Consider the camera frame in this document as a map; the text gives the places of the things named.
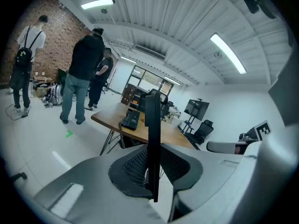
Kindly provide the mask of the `long ceiling light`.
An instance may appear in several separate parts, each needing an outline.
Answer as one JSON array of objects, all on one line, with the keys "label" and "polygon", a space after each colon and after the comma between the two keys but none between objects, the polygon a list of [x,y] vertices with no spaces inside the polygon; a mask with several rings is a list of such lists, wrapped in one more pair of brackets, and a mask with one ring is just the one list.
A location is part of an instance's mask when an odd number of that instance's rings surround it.
[{"label": "long ceiling light", "polygon": [[87,10],[94,7],[110,6],[115,3],[115,0],[95,0],[81,5],[83,10]]},{"label": "long ceiling light", "polygon": [[124,60],[126,60],[126,61],[129,61],[129,62],[132,62],[132,63],[134,63],[134,64],[137,64],[136,61],[131,60],[131,59],[129,59],[129,58],[126,58],[126,57],[123,57],[123,56],[120,56],[120,58],[121,58],[121,59],[124,59]]},{"label": "long ceiling light", "polygon": [[246,74],[246,70],[234,51],[217,34],[213,34],[210,40],[229,58],[240,74]]},{"label": "long ceiling light", "polygon": [[178,83],[178,82],[176,82],[176,81],[174,81],[174,80],[172,80],[172,79],[170,79],[170,78],[168,78],[168,77],[166,77],[166,76],[164,76],[164,79],[166,79],[166,80],[172,82],[173,84],[177,84],[177,85],[180,85],[180,86],[181,86],[180,83]]}]

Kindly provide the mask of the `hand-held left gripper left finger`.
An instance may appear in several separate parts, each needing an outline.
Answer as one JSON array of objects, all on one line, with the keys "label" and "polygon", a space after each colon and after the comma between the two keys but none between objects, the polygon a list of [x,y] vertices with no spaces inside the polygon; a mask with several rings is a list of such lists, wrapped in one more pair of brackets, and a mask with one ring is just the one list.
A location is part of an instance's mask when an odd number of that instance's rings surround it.
[{"label": "hand-held left gripper left finger", "polygon": [[147,147],[87,159],[53,180],[35,201],[59,224],[166,224],[145,188]]}]

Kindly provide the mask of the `black television stand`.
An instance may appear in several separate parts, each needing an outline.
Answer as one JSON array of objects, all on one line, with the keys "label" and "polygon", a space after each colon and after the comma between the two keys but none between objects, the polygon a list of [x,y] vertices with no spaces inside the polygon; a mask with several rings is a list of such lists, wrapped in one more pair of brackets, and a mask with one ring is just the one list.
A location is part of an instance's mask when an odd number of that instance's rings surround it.
[{"label": "black television stand", "polygon": [[196,117],[190,116],[188,120],[179,120],[179,124],[177,125],[177,128],[182,134],[191,133],[194,128],[192,127],[192,123]]}]

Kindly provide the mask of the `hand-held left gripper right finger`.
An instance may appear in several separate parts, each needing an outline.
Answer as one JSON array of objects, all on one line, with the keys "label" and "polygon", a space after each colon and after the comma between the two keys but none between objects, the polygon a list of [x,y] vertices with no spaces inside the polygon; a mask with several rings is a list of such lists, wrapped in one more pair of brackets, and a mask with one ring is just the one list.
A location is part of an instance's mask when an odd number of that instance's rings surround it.
[{"label": "hand-held left gripper right finger", "polygon": [[160,164],[173,186],[168,222],[195,211],[227,182],[242,156],[162,144]]}]

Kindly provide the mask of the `brown drawer cabinet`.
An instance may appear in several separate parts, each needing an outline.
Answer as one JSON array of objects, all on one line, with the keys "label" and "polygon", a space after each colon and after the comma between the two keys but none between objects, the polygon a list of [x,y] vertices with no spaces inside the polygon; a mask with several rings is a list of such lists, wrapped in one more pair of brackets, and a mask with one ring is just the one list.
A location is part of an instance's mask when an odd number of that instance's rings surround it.
[{"label": "brown drawer cabinet", "polygon": [[121,96],[121,103],[129,106],[132,97],[134,96],[135,90],[136,90],[136,86],[134,86],[133,84],[126,84]]}]

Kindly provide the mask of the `black backpack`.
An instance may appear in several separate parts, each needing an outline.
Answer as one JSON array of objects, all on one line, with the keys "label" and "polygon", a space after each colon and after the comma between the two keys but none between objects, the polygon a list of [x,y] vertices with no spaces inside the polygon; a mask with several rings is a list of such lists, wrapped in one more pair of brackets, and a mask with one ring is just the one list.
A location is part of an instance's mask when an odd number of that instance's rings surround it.
[{"label": "black backpack", "polygon": [[19,48],[16,57],[15,57],[15,66],[19,69],[25,69],[27,68],[33,58],[33,45],[35,44],[35,42],[37,41],[37,39],[39,38],[40,34],[42,33],[42,31],[40,30],[37,35],[34,37],[34,39],[32,40],[30,45],[27,45],[28,43],[28,37],[29,37],[29,33],[33,31],[33,26],[29,27],[27,29],[27,32],[25,33],[24,36],[24,44],[22,47]]}]

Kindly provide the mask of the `black framed window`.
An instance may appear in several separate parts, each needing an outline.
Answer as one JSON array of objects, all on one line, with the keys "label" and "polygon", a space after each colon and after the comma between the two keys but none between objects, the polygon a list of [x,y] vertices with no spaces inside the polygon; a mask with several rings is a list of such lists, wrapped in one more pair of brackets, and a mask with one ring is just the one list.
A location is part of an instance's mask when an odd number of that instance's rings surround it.
[{"label": "black framed window", "polygon": [[155,89],[165,95],[169,95],[174,86],[174,84],[168,82],[166,79],[136,65],[131,71],[127,84],[131,84],[145,92]]}]

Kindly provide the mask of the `black chair caster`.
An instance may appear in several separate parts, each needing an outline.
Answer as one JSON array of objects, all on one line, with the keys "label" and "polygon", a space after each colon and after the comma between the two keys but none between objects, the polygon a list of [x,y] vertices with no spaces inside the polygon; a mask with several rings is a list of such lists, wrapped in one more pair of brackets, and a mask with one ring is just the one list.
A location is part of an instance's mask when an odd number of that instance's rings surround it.
[{"label": "black chair caster", "polygon": [[27,175],[24,172],[17,173],[10,177],[11,182],[17,181],[19,178],[22,178],[23,180],[27,180]]}]

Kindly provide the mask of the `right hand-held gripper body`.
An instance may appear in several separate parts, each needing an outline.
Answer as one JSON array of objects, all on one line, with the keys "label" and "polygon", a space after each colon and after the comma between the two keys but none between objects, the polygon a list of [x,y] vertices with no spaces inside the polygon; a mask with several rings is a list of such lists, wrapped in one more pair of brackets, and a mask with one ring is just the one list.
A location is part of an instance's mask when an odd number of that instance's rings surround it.
[{"label": "right hand-held gripper body", "polygon": [[246,133],[239,135],[239,141],[241,142],[255,142],[262,141],[263,138],[271,132],[268,121],[265,120],[262,123],[252,127]]}]

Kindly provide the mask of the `light wooden table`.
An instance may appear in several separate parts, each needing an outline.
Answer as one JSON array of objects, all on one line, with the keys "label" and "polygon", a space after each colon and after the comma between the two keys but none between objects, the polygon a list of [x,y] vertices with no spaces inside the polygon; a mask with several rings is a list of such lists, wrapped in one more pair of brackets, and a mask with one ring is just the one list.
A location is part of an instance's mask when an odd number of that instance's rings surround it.
[{"label": "light wooden table", "polygon": [[181,123],[180,115],[181,113],[178,110],[176,110],[174,107],[170,107],[166,116],[168,123],[173,126],[178,126]]}]

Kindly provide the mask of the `cardboard box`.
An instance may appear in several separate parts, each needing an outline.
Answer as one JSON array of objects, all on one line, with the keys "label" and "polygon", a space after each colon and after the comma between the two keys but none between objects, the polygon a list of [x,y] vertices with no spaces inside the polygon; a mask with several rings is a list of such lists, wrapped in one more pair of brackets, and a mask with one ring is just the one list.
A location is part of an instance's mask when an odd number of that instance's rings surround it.
[{"label": "cardboard box", "polygon": [[38,98],[42,98],[45,95],[47,95],[47,93],[49,92],[49,90],[50,90],[50,87],[38,87],[36,89],[36,96]]}]

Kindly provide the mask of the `black television screen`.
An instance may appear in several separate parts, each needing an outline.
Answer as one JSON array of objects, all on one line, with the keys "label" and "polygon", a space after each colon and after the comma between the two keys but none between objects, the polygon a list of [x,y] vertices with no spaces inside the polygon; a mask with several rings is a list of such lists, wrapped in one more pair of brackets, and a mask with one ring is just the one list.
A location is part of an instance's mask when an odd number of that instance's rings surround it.
[{"label": "black television screen", "polygon": [[189,114],[191,117],[194,117],[201,121],[205,116],[209,104],[210,103],[203,102],[201,99],[200,100],[190,99],[185,107],[184,112]]}]

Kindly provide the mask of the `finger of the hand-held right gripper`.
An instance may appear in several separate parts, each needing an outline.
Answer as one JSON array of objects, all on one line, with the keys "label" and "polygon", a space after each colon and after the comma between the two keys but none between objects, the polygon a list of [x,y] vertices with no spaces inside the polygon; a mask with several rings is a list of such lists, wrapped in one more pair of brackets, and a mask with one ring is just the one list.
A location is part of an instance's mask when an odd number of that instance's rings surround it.
[{"label": "finger of the hand-held right gripper", "polygon": [[235,152],[235,142],[216,142],[209,141],[206,149],[210,152]]}]

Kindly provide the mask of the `white robot equipment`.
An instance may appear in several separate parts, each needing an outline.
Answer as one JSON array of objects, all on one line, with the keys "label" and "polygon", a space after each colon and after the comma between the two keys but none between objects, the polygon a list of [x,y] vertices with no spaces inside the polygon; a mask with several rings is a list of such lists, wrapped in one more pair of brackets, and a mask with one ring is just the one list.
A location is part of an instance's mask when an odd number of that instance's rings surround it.
[{"label": "white robot equipment", "polygon": [[61,105],[63,95],[60,84],[53,84],[44,96],[44,106],[53,107],[54,105]]}]

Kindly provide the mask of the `black telephone base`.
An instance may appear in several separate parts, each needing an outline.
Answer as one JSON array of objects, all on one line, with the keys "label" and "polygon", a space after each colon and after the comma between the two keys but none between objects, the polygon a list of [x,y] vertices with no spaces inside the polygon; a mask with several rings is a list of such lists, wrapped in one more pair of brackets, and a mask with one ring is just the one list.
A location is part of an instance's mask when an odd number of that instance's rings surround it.
[{"label": "black telephone base", "polygon": [[140,113],[136,110],[128,109],[126,112],[126,117],[121,121],[121,125],[130,130],[136,130]]}]

